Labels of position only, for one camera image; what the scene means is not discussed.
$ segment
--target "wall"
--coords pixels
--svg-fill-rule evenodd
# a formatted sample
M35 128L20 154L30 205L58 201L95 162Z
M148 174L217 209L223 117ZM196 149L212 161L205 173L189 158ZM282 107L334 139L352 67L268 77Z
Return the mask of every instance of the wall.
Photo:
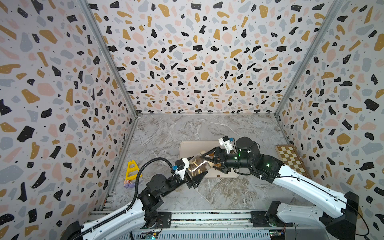
M278 117L312 178L360 196L368 239L384 235L383 3L345 1Z
M0 2L0 238L100 207L131 114L75 1Z
M89 3L139 113L273 113L332 1Z

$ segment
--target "gray marble surface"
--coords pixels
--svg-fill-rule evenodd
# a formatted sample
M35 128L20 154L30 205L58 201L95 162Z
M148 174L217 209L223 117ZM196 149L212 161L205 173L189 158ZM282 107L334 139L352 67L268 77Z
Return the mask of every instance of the gray marble surface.
M286 143L276 119L267 115L140 115L119 173L120 181L114 187L110 210L132 200L134 188L123 186L129 161L135 160L141 167L152 158L165 157L174 163L181 141L217 140L225 135L236 139L249 137L260 144L263 154L274 157L278 157L275 145ZM157 173L166 177L171 175L166 163L154 162L143 171L139 192ZM267 209L273 200L306 205L303 199L287 189L251 175L240 175L231 179L203 179L197 189L181 186L163 198L164 204L159 209Z

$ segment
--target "yellow toy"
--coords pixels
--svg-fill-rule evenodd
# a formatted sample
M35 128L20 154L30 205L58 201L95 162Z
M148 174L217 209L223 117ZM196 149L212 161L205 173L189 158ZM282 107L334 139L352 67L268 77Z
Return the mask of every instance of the yellow toy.
M128 162L127 166L127 174L125 175L125 180L134 181L136 179L137 174L129 176L131 172L139 171L139 167L137 166L134 160Z

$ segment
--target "chessboard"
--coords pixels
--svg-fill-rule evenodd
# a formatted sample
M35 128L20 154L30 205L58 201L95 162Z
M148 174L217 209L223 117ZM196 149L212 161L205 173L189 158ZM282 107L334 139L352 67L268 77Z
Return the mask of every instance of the chessboard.
M294 145L276 145L279 159L304 177L311 179L303 160L300 158Z

